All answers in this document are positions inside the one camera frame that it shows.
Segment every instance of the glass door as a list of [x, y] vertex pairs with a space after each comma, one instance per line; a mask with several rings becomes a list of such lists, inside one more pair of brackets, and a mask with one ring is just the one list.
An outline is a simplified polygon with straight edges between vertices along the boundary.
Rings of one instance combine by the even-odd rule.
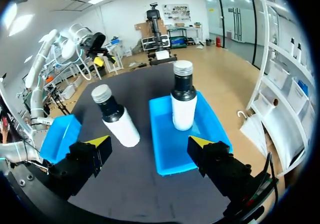
[[216, 41], [216, 37], [223, 41], [223, 18], [219, 0], [205, 0], [207, 16], [209, 21], [209, 38]]
[[[264, 44], [265, 44], [265, 15], [264, 10], [262, 8], [262, 0], [253, 0], [254, 5], [256, 7], [255, 14], [256, 14], [256, 26], [257, 26], [257, 35], [256, 35], [256, 52], [255, 52], [255, 61], [254, 65], [257, 68], [261, 68], [262, 64], [262, 56], [264, 53]], [[278, 15], [273, 10], [273, 8], [268, 7], [268, 13], [269, 13], [269, 29], [270, 29], [270, 35], [269, 35], [269, 41], [277, 44], [279, 40], [279, 27], [278, 27]], [[269, 73], [269, 61], [266, 63], [265, 72]]]
[[252, 0], [221, 0], [224, 16], [224, 46], [239, 57], [253, 62], [255, 12]]

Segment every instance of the white bottle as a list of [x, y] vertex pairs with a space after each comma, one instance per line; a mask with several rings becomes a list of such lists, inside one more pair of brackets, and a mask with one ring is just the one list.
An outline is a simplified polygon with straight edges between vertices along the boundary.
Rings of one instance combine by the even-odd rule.
[[301, 63], [301, 43], [298, 43], [298, 53], [296, 55], [296, 59], [298, 60], [299, 63]]
[[295, 44], [295, 39], [294, 38], [291, 38], [291, 43], [290, 43], [290, 46], [291, 46], [291, 48], [290, 48], [290, 55], [291, 56], [294, 56], [294, 51], [295, 51], [295, 48], [294, 48], [294, 45]]
[[126, 108], [118, 104], [108, 85], [99, 85], [91, 92], [93, 100], [99, 105], [102, 120], [108, 129], [125, 147], [134, 147], [140, 135]]
[[193, 86], [193, 65], [190, 61], [178, 60], [173, 64], [174, 88], [171, 91], [172, 120], [177, 130], [189, 130], [194, 122], [197, 91]]

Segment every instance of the fire extinguisher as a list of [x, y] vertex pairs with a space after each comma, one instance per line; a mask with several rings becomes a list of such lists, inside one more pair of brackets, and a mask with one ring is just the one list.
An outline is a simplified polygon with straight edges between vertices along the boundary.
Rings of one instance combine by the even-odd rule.
[[216, 44], [216, 46], [217, 46], [218, 48], [221, 47], [221, 39], [220, 39], [219, 37], [216, 37], [216, 39], [215, 39], [215, 44]]

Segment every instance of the gray tabletop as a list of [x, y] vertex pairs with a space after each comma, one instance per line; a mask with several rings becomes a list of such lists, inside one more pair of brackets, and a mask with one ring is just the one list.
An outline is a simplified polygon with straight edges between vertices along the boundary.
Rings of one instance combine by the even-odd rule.
[[[229, 199], [197, 170], [157, 174], [148, 101], [169, 95], [173, 83], [172, 64], [162, 64], [87, 86], [72, 111], [82, 123], [79, 140], [110, 135], [113, 152], [97, 178], [91, 177], [69, 202], [103, 216], [141, 222], [211, 223], [223, 216]], [[128, 109], [141, 137], [137, 146], [122, 146], [102, 123], [91, 98], [91, 91], [100, 84], [108, 84], [116, 100]]]

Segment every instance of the hook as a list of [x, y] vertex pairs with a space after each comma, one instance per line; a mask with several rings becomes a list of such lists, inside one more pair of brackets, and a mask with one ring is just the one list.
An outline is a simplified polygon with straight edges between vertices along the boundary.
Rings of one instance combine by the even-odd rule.
[[243, 115], [244, 119], [246, 119], [246, 120], [247, 120], [247, 118], [248, 118], [248, 117], [246, 116], [246, 114], [245, 114], [242, 110], [239, 110], [236, 114], [238, 115], [238, 117], [240, 117], [240, 115]]

